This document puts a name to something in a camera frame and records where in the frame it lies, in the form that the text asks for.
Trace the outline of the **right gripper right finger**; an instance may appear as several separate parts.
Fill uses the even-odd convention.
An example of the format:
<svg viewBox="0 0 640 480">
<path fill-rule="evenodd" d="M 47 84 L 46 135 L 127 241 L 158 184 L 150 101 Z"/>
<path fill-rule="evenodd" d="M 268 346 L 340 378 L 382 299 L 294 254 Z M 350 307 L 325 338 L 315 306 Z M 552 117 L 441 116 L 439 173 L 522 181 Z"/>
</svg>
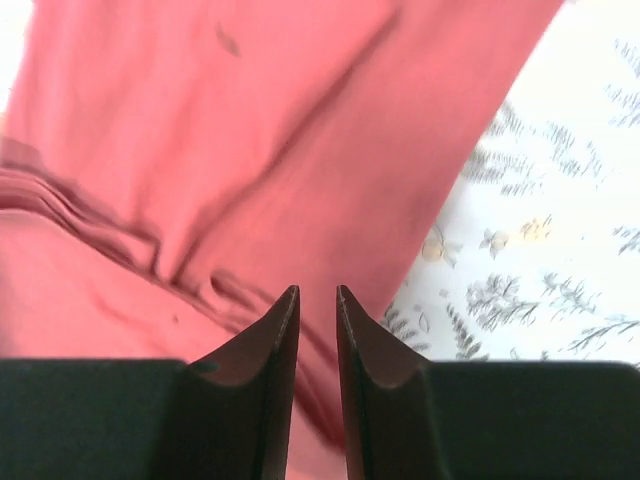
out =
<svg viewBox="0 0 640 480">
<path fill-rule="evenodd" d="M 616 362 L 432 362 L 339 287 L 352 479 L 635 479 L 639 373 Z"/>
</svg>

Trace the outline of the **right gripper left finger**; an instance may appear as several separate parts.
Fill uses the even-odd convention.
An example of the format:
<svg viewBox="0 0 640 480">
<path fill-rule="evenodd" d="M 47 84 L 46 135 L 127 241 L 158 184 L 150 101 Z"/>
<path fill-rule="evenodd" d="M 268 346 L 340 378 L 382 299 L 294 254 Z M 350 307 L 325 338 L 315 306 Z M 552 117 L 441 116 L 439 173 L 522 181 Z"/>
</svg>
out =
<svg viewBox="0 0 640 480">
<path fill-rule="evenodd" d="M 281 479 L 300 292 L 193 363 L 5 360 L 5 479 Z"/>
</svg>

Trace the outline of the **floral patterned table mat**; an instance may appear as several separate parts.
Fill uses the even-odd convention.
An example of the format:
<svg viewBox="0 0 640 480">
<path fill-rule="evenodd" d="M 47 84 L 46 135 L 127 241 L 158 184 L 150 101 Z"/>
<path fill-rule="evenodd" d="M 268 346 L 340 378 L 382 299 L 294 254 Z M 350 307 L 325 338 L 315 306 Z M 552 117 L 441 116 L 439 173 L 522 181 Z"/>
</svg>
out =
<svg viewBox="0 0 640 480">
<path fill-rule="evenodd" d="M 639 360 L 639 5 L 557 2 L 370 314 L 425 356 Z"/>
</svg>

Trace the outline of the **pink t shirt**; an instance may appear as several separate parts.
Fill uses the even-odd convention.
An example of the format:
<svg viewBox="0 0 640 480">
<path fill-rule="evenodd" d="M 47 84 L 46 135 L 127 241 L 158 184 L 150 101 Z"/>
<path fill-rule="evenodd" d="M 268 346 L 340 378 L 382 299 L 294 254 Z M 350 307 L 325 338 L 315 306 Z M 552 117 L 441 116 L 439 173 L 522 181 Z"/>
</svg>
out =
<svg viewBox="0 0 640 480">
<path fill-rule="evenodd" d="M 1 353 L 193 361 L 290 285 L 287 475 L 343 479 L 335 291 L 382 314 L 557 1 L 37 1 Z"/>
</svg>

